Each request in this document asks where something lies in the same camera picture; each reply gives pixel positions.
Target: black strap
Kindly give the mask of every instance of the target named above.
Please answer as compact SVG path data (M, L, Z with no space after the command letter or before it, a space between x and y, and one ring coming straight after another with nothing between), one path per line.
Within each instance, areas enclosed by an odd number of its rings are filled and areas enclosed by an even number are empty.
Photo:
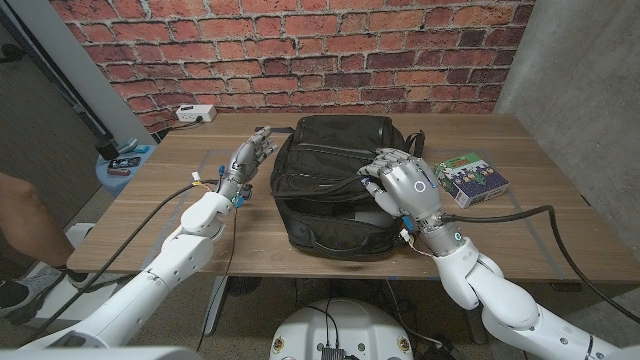
M424 150L424 140L424 131L420 130L420 132L418 133L413 133L407 136L405 145L407 145L407 149L411 149L411 145L415 145L413 149L413 156L422 157L422 150Z

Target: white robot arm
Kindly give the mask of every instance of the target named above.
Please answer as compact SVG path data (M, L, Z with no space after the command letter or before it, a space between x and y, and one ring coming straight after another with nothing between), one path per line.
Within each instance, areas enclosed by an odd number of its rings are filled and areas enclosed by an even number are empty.
M224 230L220 216L235 208L242 186L277 149L271 146L270 135L271 129L266 127L240 146L231 157L232 166L222 178L220 192L209 191L191 205L183 213L181 225L164 241L160 254L126 286L85 320L20 350L126 344L173 288L211 260L213 246Z
M505 280L498 265L481 254L455 223L441 220L437 179L424 160L396 149L379 149L360 174L380 179L363 184L393 216L410 216L420 232L411 246L430 255L447 294L467 310L484 305L482 320L496 338L544 359L603 359L619 349L538 305Z

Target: brick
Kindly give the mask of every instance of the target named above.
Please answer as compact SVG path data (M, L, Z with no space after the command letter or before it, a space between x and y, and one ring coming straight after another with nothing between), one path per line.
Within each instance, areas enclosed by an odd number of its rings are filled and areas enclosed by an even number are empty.
M200 39L198 27L193 21L176 21L171 23L171 32L173 33L173 38L178 41Z
M479 47L484 42L484 30L464 30L460 34L460 43L458 46L463 47Z
M113 32L120 41L169 40L169 30L163 23L114 23Z
M209 19L198 21L198 25L205 39L243 38L253 35L253 24L249 19Z
M287 16L284 18L287 35L329 35L338 31L335 15Z
M156 104L154 104L148 96L130 98L127 102L129 103L131 110L134 112L156 109Z
M429 97L431 88L428 86L412 86L407 93L407 99L411 101L423 101Z
M407 35L407 49L447 48L458 43L457 31L426 31Z
M377 12L371 14L369 30L412 29L422 24L422 10Z
M316 57L291 59L291 72L300 74L319 74L336 70L335 57Z
M362 101L403 100L405 91L402 88L362 89Z
M473 86L434 86L431 91L433 100L470 100L475 99L478 89Z
M320 55L322 54L322 39L299 39L299 55Z
M220 103L224 105L233 106L264 106L263 94L233 94L233 95L220 95Z
M371 74L327 74L324 77L324 86L328 88L355 88L369 86Z
M376 37L373 35L347 35L327 38L327 51L330 53L359 53L375 49Z
M251 92L251 84L247 79L229 79L229 90L234 93L246 93Z
M514 25L527 25L529 17L531 17L531 11L533 11L533 5L518 6L511 23Z
M456 11L453 24L459 26L505 25L513 14L513 6L467 6Z
M379 9L384 0L329 0L329 9Z
M493 101L462 103L455 107L455 113L458 114L491 114L496 103Z
M54 0L51 5L64 21L108 20L118 17L107 0Z
M335 99L333 90L316 90L306 92L295 92L291 94L291 103L300 105L328 104Z
M322 76L308 75L300 77L300 87L305 90L315 90L322 87Z
M136 78L131 65L107 65L109 77L113 80L132 80Z
M251 79L255 91L295 90L298 79L295 76L272 76Z
M224 61L211 65L211 70L221 76L252 76L262 74L257 60Z
M469 83L502 83L507 78L507 73L509 73L509 70L506 69L474 69L471 72Z
M113 88L123 98L131 95L147 95L158 91L156 84L150 80L113 84Z
M362 33L367 28L369 22L367 14L346 14L342 17L340 32L343 34Z
M278 17L263 16L256 19L256 33L260 36L278 36L280 28L280 18Z
M193 104L196 102L196 97L192 94L154 94L151 95L153 100L158 104L158 106L171 106L171 105L182 105L182 104Z
M242 43L237 41L227 41L218 43L218 54L222 60L244 59Z
M398 84L442 84L446 71L401 71L398 72Z
M140 0L113 0L120 17L124 19L143 19L147 14L140 5Z
M238 0L209 0L209 8L214 15L238 15Z
M493 65L511 65L515 55L515 50L500 50L493 59Z
M287 59L266 59L264 61L265 75L288 74L289 65Z
M97 63L112 61L134 61L136 57L128 45L87 46L84 48L91 59Z
M217 93L225 91L224 81L219 79L207 80L180 80L184 91L192 93Z
M402 50L404 33L380 34L380 50Z
M245 13L295 11L297 8L296 0L242 0L242 10Z
M393 85L393 73L391 71L374 72L371 74L371 85L386 86Z
M399 113L430 113L430 102L401 102L391 104L391 111Z
M186 63L184 67L187 70L187 74L192 77L211 77L211 71L207 63Z
M289 105L289 95L287 95L287 93L267 94L267 104Z
M114 40L111 31L104 24L84 25L82 29L89 37L90 42L111 42Z
M447 82L449 84L466 84L469 78L469 69L449 70L447 73Z
M300 7L306 11L318 11L327 8L327 0L300 0Z
M206 104L206 105L220 104L220 99L218 98L218 95L214 95L214 94L196 95L196 98L198 99L200 104Z
M357 54L343 56L340 59L340 69L342 71L356 71L364 69L364 55Z
M493 50L448 50L442 56L444 66L485 66L491 64Z
M80 44L82 44L82 43L87 41L87 37L84 36L84 34L82 33L82 30L80 30L78 25L76 25L76 24L67 24L67 27L69 28L69 30L71 31L73 36L76 37L76 40L78 40L78 42Z
M154 18L206 15L202 0L149 0L151 16Z
M487 37L485 44L487 46L518 46L524 28L508 28L494 30Z
M163 93L182 91L180 83L171 79L156 79L156 86Z
M442 59L442 53L440 53L440 51L423 51L420 54L420 56L418 56L416 65L417 66L440 66L441 59Z
M424 17L424 24L431 27L447 26L451 21L452 15L453 10L449 8L435 8L427 12Z
M478 99L481 100L498 100L500 92L502 91L502 85L487 85L483 86L478 93Z
M213 44L169 44L161 46L164 57L169 60L212 60L216 58Z
M415 52L380 53L367 56L368 69L394 69L413 66Z
M358 102L360 100L359 90L338 90L336 92L336 100L339 104L348 104Z
M134 69L140 77L182 77L184 75L180 65L135 65Z
M292 39L266 39L245 41L244 46L249 57L294 56L295 45Z
M157 45L136 45L136 53L142 62L164 60L162 51Z

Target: small device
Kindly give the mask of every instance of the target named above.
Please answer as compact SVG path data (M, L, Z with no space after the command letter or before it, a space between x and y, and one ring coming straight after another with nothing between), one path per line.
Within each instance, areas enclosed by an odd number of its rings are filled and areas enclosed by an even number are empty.
M194 122L198 116L202 116L202 122L211 122L216 116L216 108L213 105L182 105L176 114L181 122Z
M114 159L109 162L109 169L123 169L140 165L140 156L134 158Z
M129 176L131 170L129 169L107 169L107 174L115 176Z

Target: power strip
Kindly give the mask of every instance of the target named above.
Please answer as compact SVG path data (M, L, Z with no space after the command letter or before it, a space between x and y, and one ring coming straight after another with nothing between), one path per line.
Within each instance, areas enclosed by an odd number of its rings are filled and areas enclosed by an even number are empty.
M211 122L216 117L216 108L213 105L182 105L176 114L180 122L194 122L198 116L202 116L203 122Z

